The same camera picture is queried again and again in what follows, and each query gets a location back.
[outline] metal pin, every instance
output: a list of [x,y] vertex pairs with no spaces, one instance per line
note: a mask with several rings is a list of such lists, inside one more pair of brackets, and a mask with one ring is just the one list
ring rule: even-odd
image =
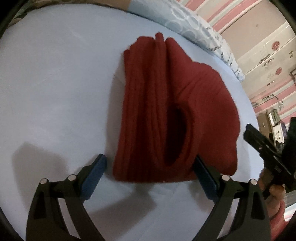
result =
[[72,174],[68,177],[69,181],[74,181],[76,179],[76,175]]
[[251,179],[250,182],[253,184],[253,185],[257,185],[257,181],[255,179]]
[[229,181],[229,180],[230,180],[230,177],[227,176],[227,175],[223,175],[223,176],[222,176],[222,179],[223,179],[224,181]]
[[47,183],[47,179],[46,178],[43,178],[43,179],[40,180],[40,184],[45,184],[45,183]]

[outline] white cabinet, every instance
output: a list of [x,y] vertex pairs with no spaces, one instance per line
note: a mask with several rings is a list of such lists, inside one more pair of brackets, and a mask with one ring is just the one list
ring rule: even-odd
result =
[[242,86],[249,97],[257,90],[286,77],[296,67],[296,37],[249,71]]
[[245,74],[242,86],[257,101],[261,92],[276,91],[296,68],[296,38],[281,12],[268,0],[226,29],[228,42]]
[[285,22],[259,44],[255,45],[242,57],[238,58],[237,63],[241,67],[243,73],[247,74],[254,67],[267,60],[268,57],[283,47],[294,36],[295,33],[292,28],[288,22]]

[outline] sleeve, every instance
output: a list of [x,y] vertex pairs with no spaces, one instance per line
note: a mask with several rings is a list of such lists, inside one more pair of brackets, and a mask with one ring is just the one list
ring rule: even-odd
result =
[[274,241],[278,235],[284,230],[287,223],[284,219],[285,202],[281,201],[278,213],[270,220],[271,241]]

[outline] red cloth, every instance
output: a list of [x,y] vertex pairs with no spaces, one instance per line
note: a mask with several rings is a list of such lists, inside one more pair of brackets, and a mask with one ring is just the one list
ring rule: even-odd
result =
[[271,241],[274,241],[288,224],[284,219],[284,213],[285,202],[281,201],[278,213],[269,222],[271,228]]
[[240,123],[219,73],[193,62],[174,39],[164,42],[161,33],[156,40],[139,37],[124,51],[124,62],[114,177],[129,182],[192,180],[197,154],[233,175]]

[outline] bed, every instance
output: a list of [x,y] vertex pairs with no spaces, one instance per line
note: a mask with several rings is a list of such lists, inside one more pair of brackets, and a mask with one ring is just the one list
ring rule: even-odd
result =
[[[121,10],[89,4],[41,8],[0,40],[0,206],[22,238],[39,180],[62,180],[99,153],[108,157],[108,168],[84,206],[106,240],[191,240],[202,227],[213,202],[198,181],[133,184],[112,177],[125,84],[122,53],[137,37],[157,32],[220,73],[241,125],[233,179],[258,178],[263,161],[242,138],[246,124],[258,128],[256,116],[220,58]],[[60,204],[70,233],[77,235]],[[229,230],[236,205],[221,235]]]

